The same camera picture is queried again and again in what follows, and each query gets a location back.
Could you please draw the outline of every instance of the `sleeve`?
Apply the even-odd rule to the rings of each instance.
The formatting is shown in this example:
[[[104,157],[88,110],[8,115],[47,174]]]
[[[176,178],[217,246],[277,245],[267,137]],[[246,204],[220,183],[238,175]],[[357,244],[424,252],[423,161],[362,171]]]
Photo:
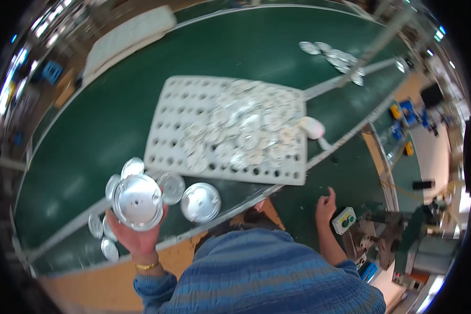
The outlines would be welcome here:
[[[335,267],[342,269],[345,273],[348,273],[358,279],[360,279],[360,275],[358,274],[358,269],[356,269],[356,264],[352,260],[345,260],[340,262],[339,264],[335,265]]]
[[[350,283],[349,295],[352,301],[347,306],[348,313],[370,313],[384,314],[386,311],[386,303],[384,296],[376,287],[369,285],[361,280],[356,265],[352,260],[345,260],[335,267],[342,269],[348,276]]]
[[[132,286],[143,299],[144,313],[154,313],[171,299],[176,283],[176,276],[166,272],[163,277],[136,275]]]

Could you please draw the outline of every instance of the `blue striped sweater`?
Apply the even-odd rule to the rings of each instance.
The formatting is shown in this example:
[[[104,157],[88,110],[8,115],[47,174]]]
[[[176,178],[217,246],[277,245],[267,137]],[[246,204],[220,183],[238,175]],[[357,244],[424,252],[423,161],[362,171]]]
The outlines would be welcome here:
[[[380,313],[382,293],[351,260],[333,267],[284,231],[232,231],[207,240],[180,280],[137,275],[145,313]]]

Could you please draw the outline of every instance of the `hand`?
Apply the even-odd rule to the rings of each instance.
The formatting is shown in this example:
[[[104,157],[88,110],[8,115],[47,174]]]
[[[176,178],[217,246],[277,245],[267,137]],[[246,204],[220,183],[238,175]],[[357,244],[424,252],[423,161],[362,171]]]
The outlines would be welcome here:
[[[162,204],[164,214],[162,219],[157,226],[147,231],[136,231],[123,223],[119,223],[112,210],[106,210],[106,219],[110,225],[111,230],[124,245],[124,247],[131,253],[132,256],[145,256],[155,253],[155,245],[159,237],[159,229],[168,214],[169,207],[166,204]]]
[[[328,187],[329,196],[320,197],[316,206],[316,225],[329,227],[337,206],[335,205],[335,191]]]

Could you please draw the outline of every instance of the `white foam tray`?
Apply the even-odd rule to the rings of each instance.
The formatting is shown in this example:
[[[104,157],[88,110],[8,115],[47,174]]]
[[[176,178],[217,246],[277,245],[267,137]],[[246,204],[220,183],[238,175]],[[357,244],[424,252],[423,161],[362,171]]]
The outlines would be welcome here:
[[[115,27],[89,51],[82,74],[83,84],[88,85],[119,61],[161,39],[175,25],[176,17],[168,5],[163,5]]]
[[[300,132],[300,148],[295,156],[283,159],[279,168],[263,163],[234,172],[230,167],[217,164],[214,150],[208,145],[206,156],[210,165],[201,173],[191,172],[186,165],[187,155],[181,140],[185,125],[194,121],[209,121],[209,113],[215,108],[215,97],[235,79],[213,76],[171,76],[164,83],[154,113],[144,154],[147,169],[173,171],[193,177],[236,180],[243,182],[304,185],[307,162],[307,137]],[[303,93],[299,89],[266,83],[300,95],[300,110],[297,117],[306,115]]]

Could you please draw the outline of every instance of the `gold watch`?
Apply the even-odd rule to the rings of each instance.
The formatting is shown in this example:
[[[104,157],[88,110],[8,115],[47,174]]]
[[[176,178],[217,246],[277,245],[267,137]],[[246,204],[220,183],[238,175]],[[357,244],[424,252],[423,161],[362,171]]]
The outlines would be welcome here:
[[[149,264],[149,265],[139,265],[139,264],[136,264],[135,267],[136,269],[138,270],[149,270],[150,268],[153,268],[153,267],[156,267],[158,266],[159,263],[154,263],[154,264]]]

